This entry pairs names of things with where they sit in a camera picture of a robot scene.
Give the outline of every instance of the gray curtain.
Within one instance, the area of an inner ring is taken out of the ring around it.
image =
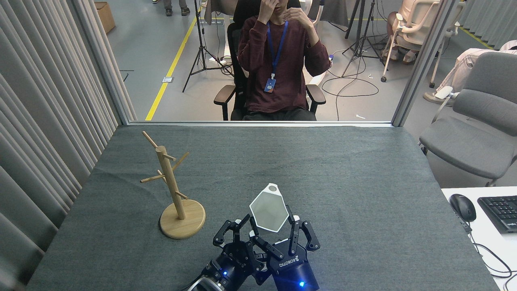
[[[460,23],[498,50],[509,40],[517,39],[517,1],[468,0]]]
[[[0,0],[0,290],[21,290],[134,110],[92,0]]]

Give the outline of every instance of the maroon sweater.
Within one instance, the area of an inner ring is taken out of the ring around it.
[[[275,53],[284,26],[270,23]],[[305,28],[298,21],[289,21],[275,73],[275,88],[272,93],[264,92],[267,79],[271,78],[273,71],[267,25],[258,21],[257,16],[248,18],[242,27],[238,52],[239,64],[250,73],[246,101],[248,110],[271,113],[298,107],[307,109],[302,72],[304,57],[305,68],[312,76],[320,75],[330,67],[325,46],[318,41],[311,47]]]

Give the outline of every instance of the cardboard box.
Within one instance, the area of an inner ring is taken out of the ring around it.
[[[107,2],[95,2],[95,7],[99,13],[102,27],[104,27],[104,31],[108,33],[115,27],[115,20],[113,20],[110,5]]]

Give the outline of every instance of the person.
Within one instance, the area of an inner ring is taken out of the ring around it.
[[[153,4],[158,3],[158,0],[153,0]],[[163,6],[165,7],[165,15],[172,16],[172,0],[163,0]],[[179,7],[181,8],[181,15],[187,16],[190,14],[190,9],[187,7],[186,0],[179,0]]]
[[[242,27],[237,58],[249,73],[243,120],[316,120],[307,106],[304,57],[317,76],[330,67],[329,55],[312,21],[287,2],[262,0],[258,16]]]
[[[402,15],[402,18],[408,19],[409,14],[411,13],[411,8],[416,0],[404,0],[402,5],[400,6],[399,13]],[[388,15],[388,21],[386,24],[386,31],[388,32],[388,37],[393,36],[395,31],[397,30],[397,12],[393,11]],[[383,57],[388,57],[388,49],[383,51]],[[417,50],[409,50],[402,58],[402,62],[406,65],[413,63],[417,59]],[[390,55],[390,59],[396,61],[399,59],[399,47],[393,47],[393,50]]]
[[[456,63],[452,70],[447,74],[444,78],[440,86],[436,88],[434,92],[425,92],[424,99],[427,101],[441,104],[444,100],[436,98],[434,95],[436,92],[440,91],[445,86],[451,86],[453,92],[459,92],[465,86],[465,82],[467,77],[470,75],[470,71],[474,67],[478,57],[486,52],[501,52],[501,53],[511,53],[517,54],[517,40],[511,40],[505,43],[499,51],[494,51],[491,49],[475,49],[470,48],[464,51],[456,58]],[[447,102],[447,106],[452,106],[454,100],[450,100]]]

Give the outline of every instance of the computer mouse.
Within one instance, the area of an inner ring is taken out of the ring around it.
[[[449,203],[451,203],[451,207],[464,221],[471,222],[476,219],[474,204],[467,197],[461,194],[453,194],[449,198]]]

